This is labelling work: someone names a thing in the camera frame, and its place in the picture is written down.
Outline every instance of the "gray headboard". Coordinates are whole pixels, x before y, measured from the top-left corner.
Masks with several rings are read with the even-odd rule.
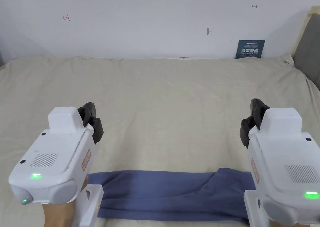
[[[320,15],[310,16],[293,55],[294,66],[320,89]]]

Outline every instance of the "human hand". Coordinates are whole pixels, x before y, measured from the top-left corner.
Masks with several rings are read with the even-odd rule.
[[[273,220],[269,220],[269,226],[270,227],[309,227],[309,225],[303,225],[303,224],[295,224],[294,226],[282,225],[277,222],[274,222]]]
[[[87,186],[86,176],[81,191]],[[76,199],[65,204],[43,204],[44,227],[71,227],[76,215]]]

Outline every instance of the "white wall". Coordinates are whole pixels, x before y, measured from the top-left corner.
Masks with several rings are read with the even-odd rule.
[[[261,39],[263,56],[277,56],[312,5],[320,0],[0,0],[0,53],[233,58],[238,40]]]

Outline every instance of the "wrinkled fabric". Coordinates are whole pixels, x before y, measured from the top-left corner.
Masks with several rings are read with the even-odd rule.
[[[215,173],[115,171],[89,175],[104,195],[98,217],[159,221],[245,222],[250,172],[221,168]]]

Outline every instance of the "white mount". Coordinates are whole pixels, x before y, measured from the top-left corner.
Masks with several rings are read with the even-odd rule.
[[[294,108],[266,110],[249,131],[248,161],[256,190],[244,201],[251,227],[320,224],[320,148]]]
[[[9,177],[19,203],[63,204],[77,198],[73,226],[93,227],[103,196],[101,185],[81,193],[96,152],[90,124],[75,107],[55,107],[44,130],[14,167]]]

